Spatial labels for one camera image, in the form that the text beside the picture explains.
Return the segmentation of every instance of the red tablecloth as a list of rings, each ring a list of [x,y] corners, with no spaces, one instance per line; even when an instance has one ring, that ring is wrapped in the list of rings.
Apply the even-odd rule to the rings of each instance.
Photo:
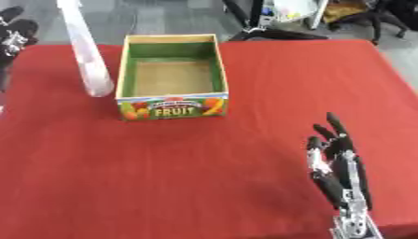
[[[117,78],[121,47],[101,50]],[[26,50],[0,119],[0,238],[328,238],[305,160],[328,111],[364,158],[377,224],[418,238],[418,99],[370,43],[221,51],[227,117],[124,122],[84,92],[70,47]]]

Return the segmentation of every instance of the fruit box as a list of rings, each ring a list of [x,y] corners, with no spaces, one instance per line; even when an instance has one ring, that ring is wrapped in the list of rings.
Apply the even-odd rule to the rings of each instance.
[[[225,115],[229,91],[216,36],[127,36],[116,99],[125,120]]]

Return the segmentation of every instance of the robotic hand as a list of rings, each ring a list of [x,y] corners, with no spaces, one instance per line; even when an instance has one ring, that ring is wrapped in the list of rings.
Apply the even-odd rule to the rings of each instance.
[[[25,47],[37,43],[35,34],[38,24],[35,21],[13,21],[22,13],[22,7],[10,7],[0,11],[0,115],[4,110],[8,67]]]
[[[369,216],[372,203],[363,162],[337,117],[327,113],[327,121],[335,133],[315,124],[313,128],[327,142],[310,137],[307,154],[313,182],[340,211],[331,234],[334,239],[383,239]]]

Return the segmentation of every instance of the box label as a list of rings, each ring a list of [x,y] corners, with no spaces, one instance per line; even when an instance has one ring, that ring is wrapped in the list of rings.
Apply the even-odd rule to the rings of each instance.
[[[164,100],[122,102],[120,110],[126,120],[156,120],[224,115],[224,98],[183,99],[180,97]]]

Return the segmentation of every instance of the gray floor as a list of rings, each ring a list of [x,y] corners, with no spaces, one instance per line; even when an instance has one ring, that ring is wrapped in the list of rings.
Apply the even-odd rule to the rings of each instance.
[[[240,0],[247,5],[250,0]],[[203,34],[215,33],[226,40],[240,30],[229,15],[222,12],[220,0],[81,0],[82,11],[96,41],[121,44],[126,34]],[[41,44],[66,44],[68,36],[56,0],[0,0],[0,8],[24,6],[24,17],[40,23]],[[290,27],[303,30],[300,25]],[[408,32],[405,39],[395,38],[397,29],[384,26],[379,50],[400,75],[418,89],[418,32]],[[331,33],[321,26],[315,33],[332,38],[370,39],[365,25],[344,26]]]

